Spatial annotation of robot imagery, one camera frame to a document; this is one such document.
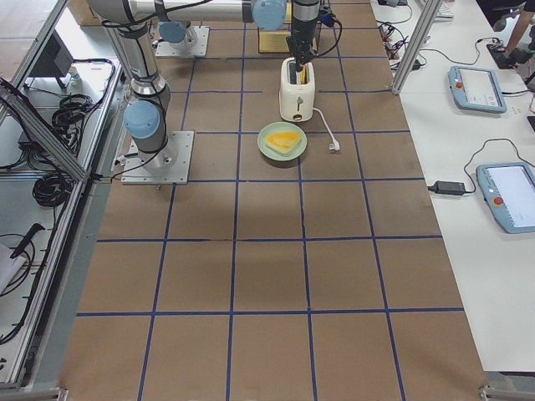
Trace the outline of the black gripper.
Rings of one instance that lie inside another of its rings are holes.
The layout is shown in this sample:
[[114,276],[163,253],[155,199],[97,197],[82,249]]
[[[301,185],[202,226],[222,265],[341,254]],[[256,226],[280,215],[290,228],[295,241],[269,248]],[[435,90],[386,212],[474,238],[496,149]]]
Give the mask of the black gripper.
[[291,20],[290,36],[286,38],[288,50],[294,57],[297,72],[303,70],[303,63],[309,63],[316,56],[313,40],[316,32],[317,19],[302,21],[298,18]]

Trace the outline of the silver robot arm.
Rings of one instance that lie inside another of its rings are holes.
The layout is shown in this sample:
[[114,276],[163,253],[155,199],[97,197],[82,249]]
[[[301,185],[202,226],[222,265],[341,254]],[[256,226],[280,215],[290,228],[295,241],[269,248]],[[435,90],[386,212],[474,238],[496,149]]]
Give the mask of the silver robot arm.
[[159,22],[158,30],[160,38],[175,48],[190,48],[197,42],[197,34],[190,22]]
[[255,23],[264,31],[275,31],[291,19],[286,39],[289,58],[283,61],[279,108],[286,121],[307,121],[313,113],[315,90],[313,48],[319,21],[320,1],[91,1],[104,27],[116,31],[116,50],[123,53],[131,73],[135,99],[158,102],[170,92],[155,61],[149,38],[149,22],[158,22],[160,37],[180,44],[194,35],[190,23]]

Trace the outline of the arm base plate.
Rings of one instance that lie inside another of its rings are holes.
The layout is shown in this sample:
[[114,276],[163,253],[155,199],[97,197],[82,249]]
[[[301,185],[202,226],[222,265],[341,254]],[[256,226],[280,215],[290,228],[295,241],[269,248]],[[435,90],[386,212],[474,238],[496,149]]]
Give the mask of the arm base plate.
[[166,147],[148,164],[143,165],[151,155],[140,153],[131,140],[129,151],[137,153],[137,156],[126,160],[126,172],[121,175],[121,182],[125,185],[186,184],[193,141],[193,131],[168,131]]
[[204,58],[210,28],[208,26],[185,26],[180,23],[161,23],[157,58]]

